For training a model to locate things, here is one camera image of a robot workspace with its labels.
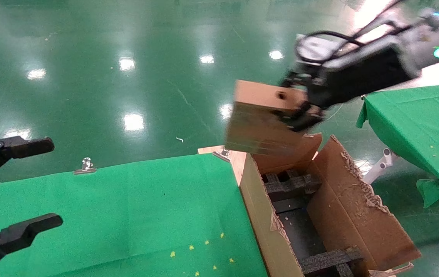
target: black cable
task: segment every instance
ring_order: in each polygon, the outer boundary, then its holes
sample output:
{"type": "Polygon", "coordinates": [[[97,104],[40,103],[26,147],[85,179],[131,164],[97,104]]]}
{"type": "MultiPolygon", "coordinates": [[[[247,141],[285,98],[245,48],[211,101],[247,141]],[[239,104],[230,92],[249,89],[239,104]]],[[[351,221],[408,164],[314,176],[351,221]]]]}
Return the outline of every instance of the black cable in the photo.
{"type": "Polygon", "coordinates": [[[320,63],[320,66],[322,67],[322,65],[334,58],[337,57],[337,53],[339,52],[339,49],[343,48],[344,46],[346,46],[347,44],[351,43],[351,44],[355,44],[358,45],[358,47],[362,47],[365,44],[362,42],[357,41],[357,38],[361,37],[362,31],[365,30],[368,26],[372,25],[375,23],[375,21],[378,20],[378,18],[380,16],[382,16],[382,14],[384,14],[385,12],[387,12],[388,10],[392,9],[393,7],[395,7],[396,5],[400,4],[401,2],[404,2],[406,0],[395,0],[393,3],[391,3],[389,6],[387,6],[385,9],[383,9],[380,13],[377,14],[377,16],[370,21],[367,25],[365,25],[363,28],[361,28],[358,32],[356,32],[354,35],[352,35],[351,37],[347,36],[347,35],[343,35],[342,33],[338,33],[338,32],[332,32],[332,31],[328,31],[328,30],[324,30],[324,31],[320,31],[320,32],[315,32],[315,33],[310,33],[309,35],[306,35],[305,37],[299,39],[297,41],[297,43],[295,44],[295,55],[297,56],[297,58],[299,58],[300,60],[304,61],[304,62],[308,62],[308,63],[320,63]],[[345,41],[339,46],[337,47],[337,49],[335,49],[328,58],[325,58],[324,60],[313,60],[311,58],[305,58],[304,56],[301,56],[298,52],[298,47],[303,45],[304,41],[308,38],[308,37],[315,37],[317,35],[331,35],[333,37],[339,37],[344,39],[345,41]]]}
{"type": "MultiPolygon", "coordinates": [[[[375,23],[375,21],[377,21],[385,12],[387,12],[388,10],[394,8],[396,5],[400,4],[401,2],[404,2],[406,0],[395,0],[394,2],[392,2],[389,6],[387,6],[385,9],[383,9],[381,12],[379,12],[374,19],[372,19],[372,21],[370,21],[367,25],[365,25],[363,28],[361,28],[358,32],[356,32],[354,35],[351,36],[352,39],[357,39],[359,37],[361,37],[362,31],[365,30],[368,26],[372,25],[375,23]]],[[[348,41],[343,42],[336,50],[334,50],[334,52],[331,53],[331,55],[329,56],[329,58],[327,58],[325,61],[323,61],[322,63],[320,63],[320,66],[322,67],[322,65],[334,58],[336,58],[336,54],[339,52],[339,49],[343,48],[344,46],[346,46],[348,44],[348,41]]]]}
{"type": "Polygon", "coordinates": [[[311,58],[305,58],[304,56],[300,55],[300,53],[298,52],[298,47],[303,45],[304,41],[306,41],[309,37],[316,37],[318,35],[330,35],[332,37],[342,38],[342,39],[346,40],[345,45],[348,43],[358,45],[358,47],[362,47],[365,45],[364,43],[357,41],[353,37],[349,37],[349,36],[344,35],[342,33],[333,32],[330,30],[321,30],[319,32],[310,33],[310,34],[306,35],[305,37],[302,37],[301,39],[299,39],[295,43],[295,55],[297,56],[297,58],[299,58],[302,61],[307,62],[307,63],[321,63],[324,61],[324,60],[313,60],[311,58]]]}
{"type": "MultiPolygon", "coordinates": [[[[409,30],[409,29],[411,29],[411,28],[413,28],[413,25],[406,25],[406,26],[404,26],[404,27],[402,27],[402,28],[401,28],[401,27],[395,27],[393,30],[387,32],[385,35],[382,35],[381,37],[378,37],[378,38],[372,40],[371,42],[367,42],[366,44],[370,44],[370,43],[372,43],[372,42],[375,42],[375,41],[377,41],[378,39],[382,39],[383,37],[386,37],[386,36],[388,36],[388,35],[398,35],[399,33],[404,32],[404,31],[406,31],[406,30],[409,30]]],[[[353,49],[353,50],[351,50],[351,51],[349,51],[349,52],[346,52],[344,55],[350,54],[350,53],[352,53],[352,52],[354,52],[354,51],[358,51],[358,48],[357,48],[357,49],[353,49]]],[[[337,55],[333,54],[332,58],[329,58],[329,59],[328,59],[327,61],[325,61],[325,62],[328,62],[328,61],[330,61],[330,60],[333,60],[334,58],[341,58],[341,57],[344,56],[344,55],[337,56],[337,55]]]]}

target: cardboard box flap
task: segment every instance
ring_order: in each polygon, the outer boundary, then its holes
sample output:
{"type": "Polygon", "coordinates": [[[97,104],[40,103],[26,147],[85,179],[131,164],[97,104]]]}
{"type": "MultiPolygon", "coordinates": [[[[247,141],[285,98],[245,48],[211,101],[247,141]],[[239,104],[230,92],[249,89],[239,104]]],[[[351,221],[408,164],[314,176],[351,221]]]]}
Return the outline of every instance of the cardboard box flap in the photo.
{"type": "Polygon", "coordinates": [[[305,172],[313,156],[322,143],[322,134],[315,133],[304,135],[291,155],[287,156],[266,156],[253,154],[255,163],[260,173],[279,173],[283,170],[293,168],[295,164],[301,172],[305,172]]]}
{"type": "Polygon", "coordinates": [[[250,154],[246,156],[240,192],[270,277],[303,277],[290,241],[274,214],[274,208],[250,154]]]}
{"type": "Polygon", "coordinates": [[[313,167],[323,184],[307,209],[328,251],[356,245],[371,270],[387,270],[421,256],[381,198],[363,182],[360,170],[334,135],[314,159],[313,167]],[[338,209],[344,209],[347,216],[340,216],[338,209]]]}

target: cardboard box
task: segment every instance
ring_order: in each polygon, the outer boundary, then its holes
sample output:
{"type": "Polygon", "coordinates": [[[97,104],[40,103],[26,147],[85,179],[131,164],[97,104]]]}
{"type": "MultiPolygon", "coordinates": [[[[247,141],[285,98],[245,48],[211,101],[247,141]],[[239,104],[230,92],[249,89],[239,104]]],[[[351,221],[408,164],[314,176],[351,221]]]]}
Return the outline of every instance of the cardboard box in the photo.
{"type": "Polygon", "coordinates": [[[322,181],[307,210],[327,251],[357,246],[366,269],[378,271],[420,257],[420,251],[394,215],[372,187],[362,181],[359,169],[336,137],[331,136],[312,159],[321,142],[320,133],[305,135],[290,156],[230,151],[234,172],[238,163],[243,166],[237,180],[240,179],[240,191],[269,275],[304,276],[261,178],[261,174],[277,174],[291,168],[316,175],[322,181]]]}
{"type": "Polygon", "coordinates": [[[420,251],[372,187],[363,182],[336,137],[331,136],[315,156],[322,135],[292,132],[275,115],[276,111],[292,112],[304,100],[305,93],[297,89],[240,80],[236,84],[225,148],[231,150],[231,163],[266,268],[271,277],[303,276],[261,178],[261,174],[296,169],[322,181],[307,211],[326,250],[357,246],[367,270],[391,275],[383,271],[420,257],[420,251]]]}

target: metal binder clip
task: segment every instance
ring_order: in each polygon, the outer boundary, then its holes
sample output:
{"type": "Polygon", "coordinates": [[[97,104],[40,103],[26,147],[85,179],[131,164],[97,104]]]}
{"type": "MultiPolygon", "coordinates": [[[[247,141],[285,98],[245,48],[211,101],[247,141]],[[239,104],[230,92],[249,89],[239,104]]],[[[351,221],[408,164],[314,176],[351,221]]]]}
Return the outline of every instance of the metal binder clip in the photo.
{"type": "Polygon", "coordinates": [[[219,153],[218,151],[213,152],[213,156],[216,156],[227,163],[230,162],[230,158],[228,158],[229,155],[230,155],[230,150],[227,149],[223,149],[221,153],[219,153]]]}
{"type": "Polygon", "coordinates": [[[80,170],[75,170],[74,175],[86,174],[96,172],[96,168],[93,167],[91,163],[91,158],[86,157],[82,160],[82,168],[80,170]]]}

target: table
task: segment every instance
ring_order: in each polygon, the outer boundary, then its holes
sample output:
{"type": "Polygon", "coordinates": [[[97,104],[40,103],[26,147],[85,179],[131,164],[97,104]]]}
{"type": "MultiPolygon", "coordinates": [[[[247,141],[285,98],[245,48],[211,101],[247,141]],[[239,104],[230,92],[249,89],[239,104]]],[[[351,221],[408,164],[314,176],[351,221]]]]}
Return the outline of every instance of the table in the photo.
{"type": "MultiPolygon", "coordinates": [[[[439,86],[376,92],[364,99],[357,121],[397,155],[439,180],[439,86]]],[[[439,199],[439,181],[419,180],[425,207],[439,199]]]]}
{"type": "Polygon", "coordinates": [[[212,155],[0,184],[0,229],[48,212],[63,225],[0,277],[267,277],[231,165],[212,155]]]}

